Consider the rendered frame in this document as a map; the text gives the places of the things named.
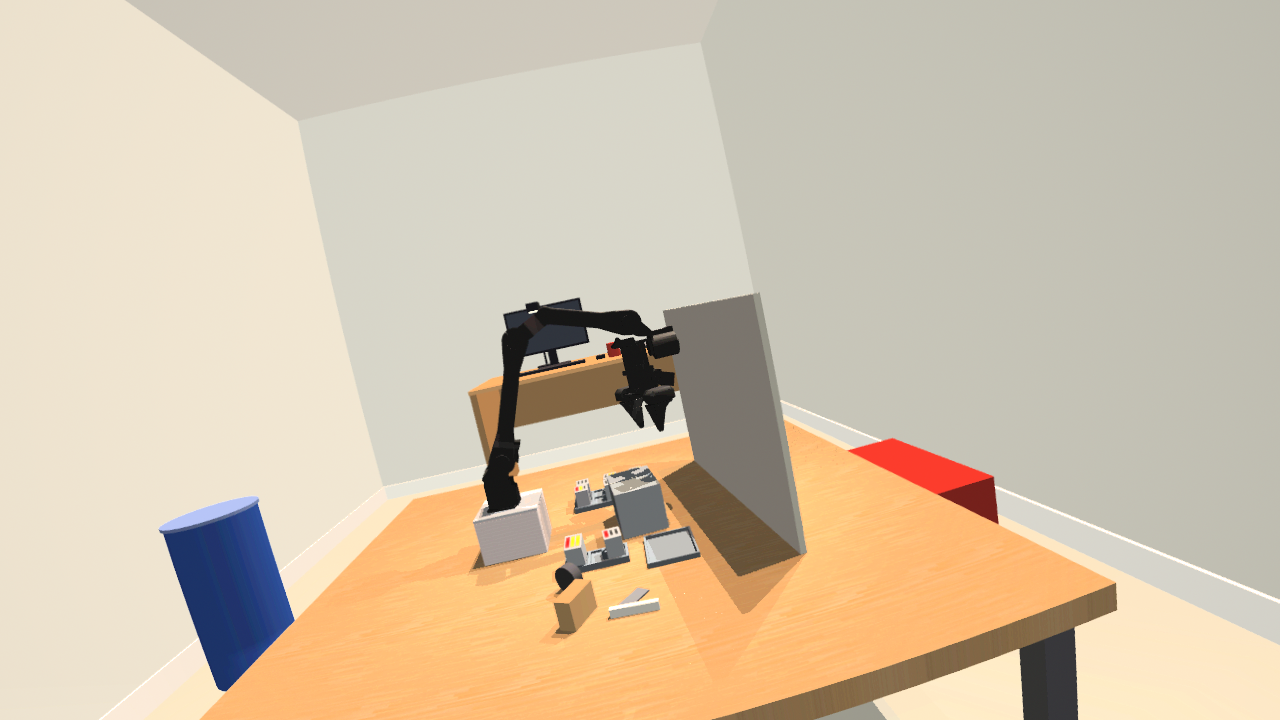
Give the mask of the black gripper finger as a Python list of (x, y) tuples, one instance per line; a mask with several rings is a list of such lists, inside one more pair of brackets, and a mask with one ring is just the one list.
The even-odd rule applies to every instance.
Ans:
[(628, 402), (620, 402), (620, 405), (625, 407), (628, 415), (632, 416), (634, 421), (637, 424), (639, 428), (644, 428), (643, 401), (644, 400), (639, 397)]
[(657, 429), (658, 429), (659, 432), (664, 430), (664, 423), (666, 423), (666, 407), (668, 406), (668, 404), (669, 404), (669, 402), (671, 402), (672, 400), (673, 400), (673, 398), (669, 398), (669, 400), (667, 400), (667, 401), (664, 401), (664, 402), (660, 402), (660, 404), (646, 404), (646, 405), (645, 405), (645, 407), (646, 407), (646, 411), (648, 411), (648, 413), (649, 413), (649, 415), (652, 416), (652, 420), (654, 421), (654, 424), (655, 424), (655, 427), (657, 427)]

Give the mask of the tan rectangular block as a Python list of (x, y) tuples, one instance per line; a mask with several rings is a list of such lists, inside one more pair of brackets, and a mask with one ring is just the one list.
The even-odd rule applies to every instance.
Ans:
[(576, 579), (553, 603), (561, 630), (579, 632), (596, 609), (591, 580)]

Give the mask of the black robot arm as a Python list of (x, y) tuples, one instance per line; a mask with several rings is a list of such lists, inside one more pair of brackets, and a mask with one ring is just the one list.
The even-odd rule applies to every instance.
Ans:
[[(529, 340), (534, 334), (538, 334), (547, 324), (598, 328), (616, 334), (635, 334), (637, 337), (646, 336), (646, 340), (637, 341), (634, 337), (627, 340), (614, 338), (611, 348), (621, 350), (625, 366), (648, 363), (646, 351), (655, 359), (680, 352), (678, 340), (672, 325), (652, 331), (634, 310), (593, 313), (543, 306), (524, 324), (518, 325), (518, 328), (515, 327), (506, 331), (500, 338), (504, 372), (500, 388), (498, 430), (486, 470), (483, 475), (489, 506), (486, 512), (516, 509), (522, 500), (518, 482), (515, 482), (515, 475), (509, 477), (509, 471), (515, 470), (515, 462), (518, 462), (520, 439), (515, 439), (518, 379), (529, 347)], [(644, 342), (646, 342), (646, 347)]]

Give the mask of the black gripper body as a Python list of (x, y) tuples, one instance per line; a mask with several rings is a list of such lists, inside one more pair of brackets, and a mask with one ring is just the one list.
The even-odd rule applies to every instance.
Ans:
[(650, 370), (654, 370), (654, 366), (649, 365), (649, 361), (634, 366), (625, 366), (625, 372), (622, 372), (622, 374), (627, 375), (628, 386), (616, 389), (616, 401), (628, 402), (641, 397), (645, 404), (660, 404), (669, 398), (675, 398), (675, 388), (671, 386), (652, 387)]

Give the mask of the white rectangular bar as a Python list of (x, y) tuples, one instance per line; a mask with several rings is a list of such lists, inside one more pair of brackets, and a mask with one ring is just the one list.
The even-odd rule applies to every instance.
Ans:
[(613, 619), (613, 618), (623, 618), (623, 616), (632, 615), (632, 614), (637, 615), (637, 614), (643, 614), (643, 612), (652, 612), (652, 611), (657, 611), (657, 610), (660, 610), (659, 598), (657, 598), (657, 600), (646, 600), (646, 601), (641, 601), (641, 602), (636, 602), (636, 603), (622, 603), (622, 605), (617, 605), (617, 606), (609, 607), (611, 619)]

